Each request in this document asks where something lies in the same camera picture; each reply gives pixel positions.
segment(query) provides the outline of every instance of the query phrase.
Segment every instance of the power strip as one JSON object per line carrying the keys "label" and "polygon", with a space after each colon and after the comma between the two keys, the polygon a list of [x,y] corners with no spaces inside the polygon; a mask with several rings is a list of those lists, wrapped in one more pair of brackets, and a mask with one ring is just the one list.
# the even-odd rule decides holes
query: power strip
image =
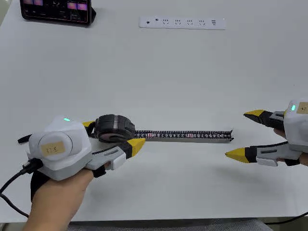
{"label": "power strip", "polygon": [[184,17],[163,17],[144,16],[140,17],[139,27],[141,28],[167,28],[167,29],[201,29],[201,30],[224,30],[226,20],[224,18],[184,18]]}

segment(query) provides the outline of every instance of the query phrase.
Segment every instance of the human hand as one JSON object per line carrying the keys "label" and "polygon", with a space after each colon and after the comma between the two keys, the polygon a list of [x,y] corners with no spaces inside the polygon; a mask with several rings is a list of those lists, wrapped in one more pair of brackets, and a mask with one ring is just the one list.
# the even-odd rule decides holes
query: human hand
{"label": "human hand", "polygon": [[43,184],[33,197],[31,213],[24,231],[66,230],[92,179],[93,172],[83,169],[65,180],[49,180]]}
{"label": "human hand", "polygon": [[[285,138],[285,133],[284,133],[284,131],[280,131],[280,130],[274,129],[274,132],[275,132],[277,135],[282,136],[282,137]],[[308,166],[308,154],[307,154],[307,153],[301,154],[301,156],[299,157],[299,162],[300,162],[302,165]]]}

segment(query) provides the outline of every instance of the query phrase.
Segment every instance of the white table surface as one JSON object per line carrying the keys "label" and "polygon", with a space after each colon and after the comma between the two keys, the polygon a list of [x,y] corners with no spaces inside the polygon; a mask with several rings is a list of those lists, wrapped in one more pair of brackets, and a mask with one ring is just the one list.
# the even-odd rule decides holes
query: white table surface
{"label": "white table surface", "polygon": [[[282,141],[243,117],[307,96],[308,2],[93,0],[90,28],[22,19],[0,28],[0,183],[26,161],[23,135],[62,114],[129,117],[137,128],[234,128],[230,144],[146,143],[94,180],[74,220],[295,216],[308,210],[308,168],[242,164],[224,153]],[[226,18],[225,31],[138,28],[141,15]],[[5,194],[30,211],[30,176]],[[23,221],[0,200],[0,222]]]}

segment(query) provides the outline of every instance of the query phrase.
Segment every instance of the label sticker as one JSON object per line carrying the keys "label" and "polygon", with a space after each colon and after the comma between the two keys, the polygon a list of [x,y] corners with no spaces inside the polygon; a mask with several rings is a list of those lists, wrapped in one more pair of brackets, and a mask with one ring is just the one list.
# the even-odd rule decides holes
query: label sticker
{"label": "label sticker", "polygon": [[308,114],[308,102],[300,102],[297,114]]}
{"label": "label sticker", "polygon": [[41,145],[43,156],[57,155],[65,152],[63,141]]}

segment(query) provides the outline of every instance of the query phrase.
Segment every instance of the measuring tape markings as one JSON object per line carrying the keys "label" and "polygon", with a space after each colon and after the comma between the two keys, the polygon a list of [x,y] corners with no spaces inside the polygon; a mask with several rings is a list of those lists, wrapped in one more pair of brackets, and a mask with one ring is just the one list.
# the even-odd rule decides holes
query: measuring tape markings
{"label": "measuring tape markings", "polygon": [[229,139],[232,140],[232,131],[151,131],[137,130],[135,138],[190,138],[190,139]]}

